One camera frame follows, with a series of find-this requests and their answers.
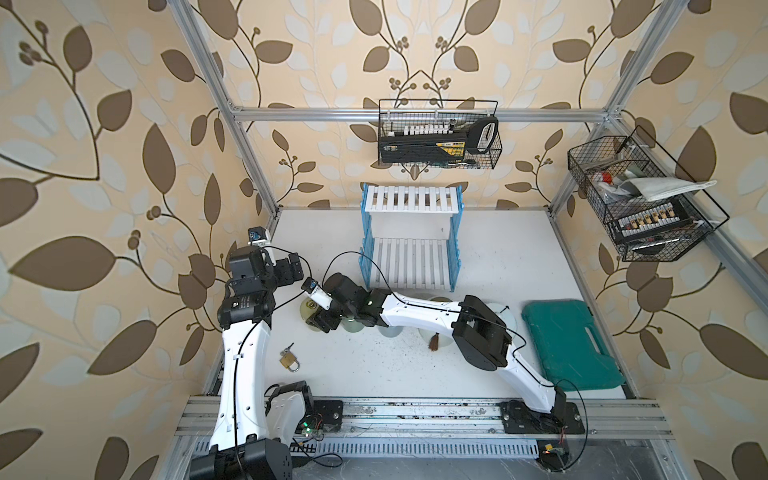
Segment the green tea canister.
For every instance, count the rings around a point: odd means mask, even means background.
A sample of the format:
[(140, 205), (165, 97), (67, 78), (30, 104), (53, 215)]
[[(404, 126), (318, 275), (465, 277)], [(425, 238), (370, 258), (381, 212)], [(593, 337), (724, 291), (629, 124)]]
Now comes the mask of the green tea canister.
[(340, 325), (349, 333), (358, 333), (365, 328), (365, 325), (352, 318), (345, 318)]

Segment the blue and white wooden shelf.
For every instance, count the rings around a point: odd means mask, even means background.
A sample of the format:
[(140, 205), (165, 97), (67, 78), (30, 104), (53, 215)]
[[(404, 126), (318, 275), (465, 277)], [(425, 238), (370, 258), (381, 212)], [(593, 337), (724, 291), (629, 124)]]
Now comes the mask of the blue and white wooden shelf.
[(368, 289), (455, 290), (464, 210), (459, 187), (366, 184), (360, 210), (359, 266)]

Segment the yellow-green tea canister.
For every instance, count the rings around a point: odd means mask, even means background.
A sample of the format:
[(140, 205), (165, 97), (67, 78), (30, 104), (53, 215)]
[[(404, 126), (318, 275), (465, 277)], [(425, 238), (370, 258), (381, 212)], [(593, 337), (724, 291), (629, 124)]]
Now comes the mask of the yellow-green tea canister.
[(326, 311), (310, 298), (300, 304), (300, 316), (304, 323), (313, 331), (327, 333), (324, 314)]

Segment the blue-grey tea canister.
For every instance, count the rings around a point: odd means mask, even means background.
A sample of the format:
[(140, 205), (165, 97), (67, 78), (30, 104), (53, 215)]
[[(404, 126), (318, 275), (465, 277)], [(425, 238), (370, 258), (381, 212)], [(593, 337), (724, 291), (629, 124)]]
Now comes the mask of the blue-grey tea canister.
[(399, 336), (402, 331), (402, 326), (378, 326), (379, 333), (386, 338), (395, 338)]

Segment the cream jar with tan lid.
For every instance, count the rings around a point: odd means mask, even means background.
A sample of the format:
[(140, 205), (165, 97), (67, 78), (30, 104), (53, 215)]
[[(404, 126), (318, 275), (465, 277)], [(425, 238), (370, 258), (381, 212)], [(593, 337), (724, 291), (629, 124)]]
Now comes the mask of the cream jar with tan lid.
[(430, 351), (436, 352), (440, 349), (447, 348), (449, 345), (454, 343), (451, 323), (451, 320), (444, 320), (443, 324), (445, 328), (441, 329), (439, 332), (435, 332), (433, 330), (418, 329), (419, 335), (427, 344)]

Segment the white ceramic jar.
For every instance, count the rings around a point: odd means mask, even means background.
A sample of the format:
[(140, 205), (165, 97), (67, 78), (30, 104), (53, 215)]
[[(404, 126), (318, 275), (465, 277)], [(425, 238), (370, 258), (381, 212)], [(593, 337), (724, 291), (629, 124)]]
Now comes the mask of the white ceramic jar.
[(514, 332), (517, 331), (517, 320), (512, 310), (508, 306), (497, 302), (490, 302), (487, 306), (505, 324), (507, 327), (506, 332), (514, 336)]

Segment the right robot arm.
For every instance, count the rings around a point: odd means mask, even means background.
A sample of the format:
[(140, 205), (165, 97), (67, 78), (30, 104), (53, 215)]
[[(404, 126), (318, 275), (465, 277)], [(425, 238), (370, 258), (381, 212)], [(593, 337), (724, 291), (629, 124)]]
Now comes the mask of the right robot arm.
[(471, 366), (497, 373), (519, 395), (502, 404), (524, 431), (587, 434), (588, 419), (569, 403), (560, 385), (546, 380), (518, 354), (526, 339), (473, 295), (460, 302), (416, 299), (385, 289), (366, 290), (341, 273), (324, 283), (306, 279), (302, 289), (318, 305), (308, 324), (328, 333), (341, 321), (365, 327), (409, 327), (449, 336)]

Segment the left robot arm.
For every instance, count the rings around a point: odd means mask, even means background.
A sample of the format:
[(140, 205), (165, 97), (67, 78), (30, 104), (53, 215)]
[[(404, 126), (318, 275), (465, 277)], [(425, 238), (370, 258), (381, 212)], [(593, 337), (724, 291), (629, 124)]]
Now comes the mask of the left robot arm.
[(304, 280), (302, 257), (251, 245), (229, 257), (231, 278), (217, 312), (223, 340), (223, 377), (208, 453), (190, 462), (191, 479), (290, 479), (294, 430), (309, 403), (304, 387), (265, 399), (266, 361), (275, 291)]

